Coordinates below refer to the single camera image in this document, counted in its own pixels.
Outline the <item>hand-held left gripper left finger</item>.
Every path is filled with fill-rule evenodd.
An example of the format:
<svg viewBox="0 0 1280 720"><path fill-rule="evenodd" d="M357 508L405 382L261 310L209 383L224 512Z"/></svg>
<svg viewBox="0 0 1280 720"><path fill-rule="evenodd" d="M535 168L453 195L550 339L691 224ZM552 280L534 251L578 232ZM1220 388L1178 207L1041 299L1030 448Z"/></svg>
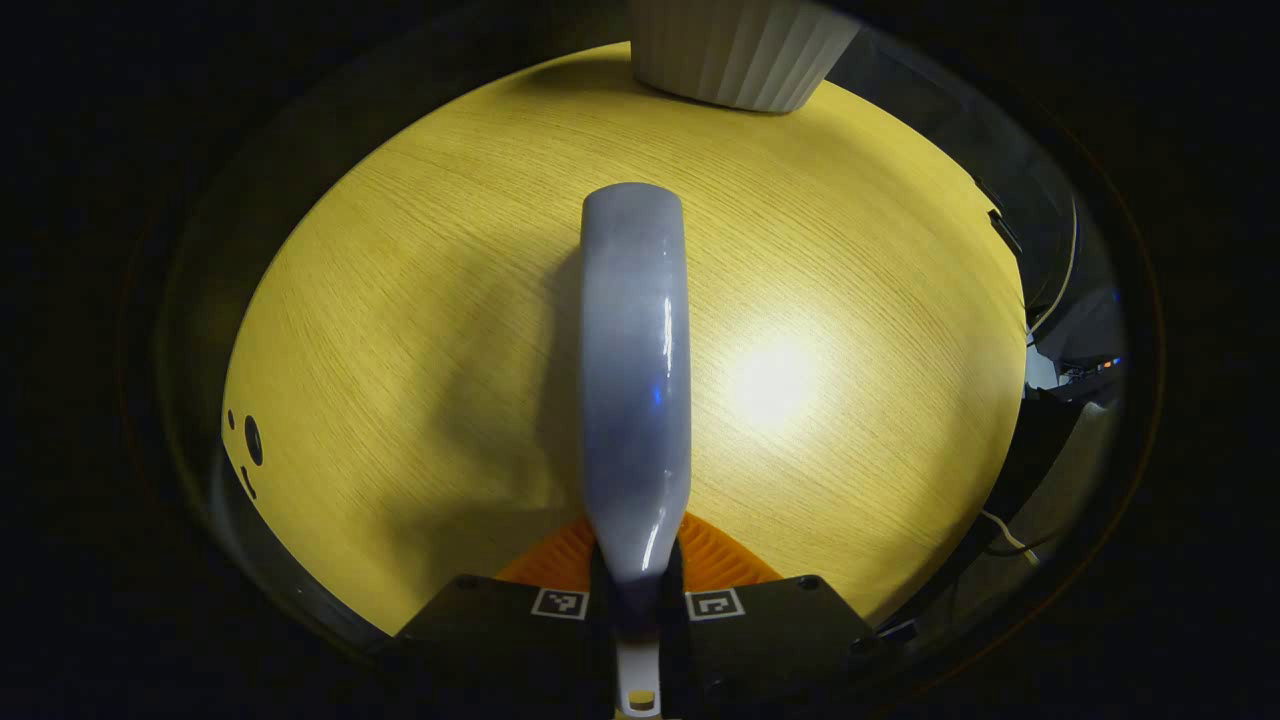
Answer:
<svg viewBox="0 0 1280 720"><path fill-rule="evenodd" d="M550 533L495 577L460 574L388 644L398 719L609 719L608 594L593 592L585 519Z"/></svg>

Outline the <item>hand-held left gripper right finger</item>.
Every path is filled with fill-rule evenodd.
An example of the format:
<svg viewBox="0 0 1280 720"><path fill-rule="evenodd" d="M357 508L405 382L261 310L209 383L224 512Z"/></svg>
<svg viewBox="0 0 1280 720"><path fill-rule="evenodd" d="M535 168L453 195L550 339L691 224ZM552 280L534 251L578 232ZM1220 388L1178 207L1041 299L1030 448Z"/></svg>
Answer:
<svg viewBox="0 0 1280 720"><path fill-rule="evenodd" d="M826 717L883 642L817 574L782 577L687 514L662 584L666 719Z"/></svg>

